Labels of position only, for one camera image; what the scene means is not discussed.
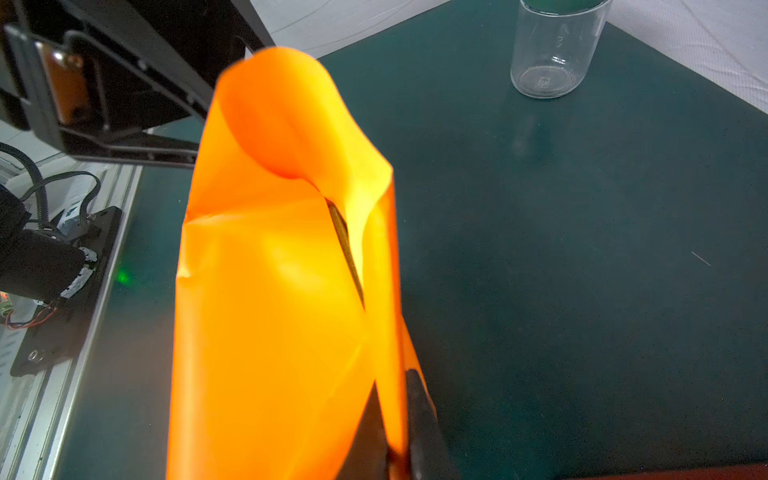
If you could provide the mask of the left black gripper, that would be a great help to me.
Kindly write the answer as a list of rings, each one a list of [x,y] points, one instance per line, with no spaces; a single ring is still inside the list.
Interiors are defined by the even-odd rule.
[[[81,161],[190,168],[155,134],[204,120],[218,77],[273,45],[249,1],[5,1],[1,118]]]

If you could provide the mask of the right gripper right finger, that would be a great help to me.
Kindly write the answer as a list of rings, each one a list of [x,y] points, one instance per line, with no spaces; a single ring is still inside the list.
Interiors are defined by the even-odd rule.
[[[409,461],[412,479],[460,479],[424,384],[415,369],[405,373]]]

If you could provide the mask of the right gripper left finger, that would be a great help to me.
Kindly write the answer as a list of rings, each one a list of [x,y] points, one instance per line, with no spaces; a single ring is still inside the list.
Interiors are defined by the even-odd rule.
[[[377,384],[373,383],[357,429],[336,480],[389,478],[389,444]]]

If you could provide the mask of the orange wrapping paper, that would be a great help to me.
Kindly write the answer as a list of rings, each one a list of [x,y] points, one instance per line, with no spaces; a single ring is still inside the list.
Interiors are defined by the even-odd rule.
[[[287,47],[218,79],[182,226],[167,477],[333,479],[365,406],[410,477],[394,175]]]

